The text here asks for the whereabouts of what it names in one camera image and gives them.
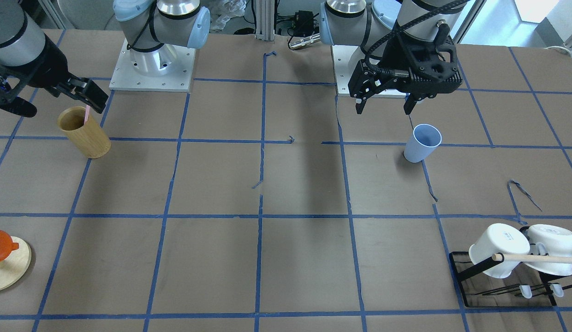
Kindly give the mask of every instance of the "pink straw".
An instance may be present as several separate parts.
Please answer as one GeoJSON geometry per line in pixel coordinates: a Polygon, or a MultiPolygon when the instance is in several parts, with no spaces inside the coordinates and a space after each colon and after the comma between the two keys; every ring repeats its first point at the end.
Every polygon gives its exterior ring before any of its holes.
{"type": "Polygon", "coordinates": [[[85,107],[85,121],[83,122],[83,124],[86,124],[87,120],[89,120],[89,110],[90,110],[89,105],[87,105],[85,107]]]}

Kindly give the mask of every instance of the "cup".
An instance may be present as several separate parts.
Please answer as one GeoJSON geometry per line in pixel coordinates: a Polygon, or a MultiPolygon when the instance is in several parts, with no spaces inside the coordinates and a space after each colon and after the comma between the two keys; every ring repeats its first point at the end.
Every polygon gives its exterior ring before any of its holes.
{"type": "MultiPolygon", "coordinates": [[[[572,231],[557,227],[555,225],[531,225],[528,228],[530,238],[531,254],[544,254],[549,256],[572,257],[572,231]]],[[[552,275],[572,275],[572,264],[567,263],[545,263],[545,262],[524,262],[524,264],[552,275]]]]}
{"type": "Polygon", "coordinates": [[[442,143],[442,134],[431,124],[418,124],[405,145],[404,156],[410,162],[420,162],[442,143]]]}
{"type": "MultiPolygon", "coordinates": [[[[496,223],[487,227],[475,244],[470,246],[469,257],[473,264],[477,264],[498,252],[527,255],[530,252],[530,244],[526,236],[514,227],[496,223]]],[[[520,262],[502,262],[483,273],[493,278],[507,278],[518,264],[520,262]]]]}
{"type": "Polygon", "coordinates": [[[56,120],[60,130],[87,158],[100,158],[109,151],[112,142],[91,114],[85,122],[85,108],[71,107],[56,120]]]}
{"type": "Polygon", "coordinates": [[[20,244],[14,242],[12,237],[5,231],[0,231],[0,262],[4,261],[12,251],[20,248],[20,244]]]}

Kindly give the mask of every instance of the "bamboo cup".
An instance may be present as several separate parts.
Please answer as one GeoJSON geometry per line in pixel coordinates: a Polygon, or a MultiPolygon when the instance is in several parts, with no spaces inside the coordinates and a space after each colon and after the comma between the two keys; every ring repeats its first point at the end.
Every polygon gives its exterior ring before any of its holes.
{"type": "Polygon", "coordinates": [[[71,107],[64,110],[56,124],[71,142],[87,158],[100,158],[109,151],[112,142],[100,125],[89,115],[85,121],[85,108],[71,107]]]}

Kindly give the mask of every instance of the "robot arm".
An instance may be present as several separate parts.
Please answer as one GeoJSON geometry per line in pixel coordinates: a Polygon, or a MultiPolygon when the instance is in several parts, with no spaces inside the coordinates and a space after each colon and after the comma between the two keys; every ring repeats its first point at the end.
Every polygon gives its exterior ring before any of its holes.
{"type": "Polygon", "coordinates": [[[0,109],[31,118],[36,107],[18,97],[24,86],[61,93],[103,112],[107,94],[67,68],[65,55],[13,0],[0,0],[0,109]],[[19,79],[12,88],[7,78],[19,79]]]}
{"type": "Polygon", "coordinates": [[[360,46],[349,81],[361,114],[366,100],[385,89],[409,93],[410,114],[419,101],[454,92],[462,83],[454,42],[448,35],[468,0],[328,0],[321,8],[326,44],[360,46]]]}

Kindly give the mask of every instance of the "plastic bag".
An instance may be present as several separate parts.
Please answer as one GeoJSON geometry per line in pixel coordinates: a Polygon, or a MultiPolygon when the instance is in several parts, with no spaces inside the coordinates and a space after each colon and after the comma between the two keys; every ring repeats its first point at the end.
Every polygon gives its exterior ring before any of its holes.
{"type": "Polygon", "coordinates": [[[210,31],[223,30],[231,18],[244,16],[247,7],[246,0],[202,0],[200,4],[210,9],[210,31]]]}

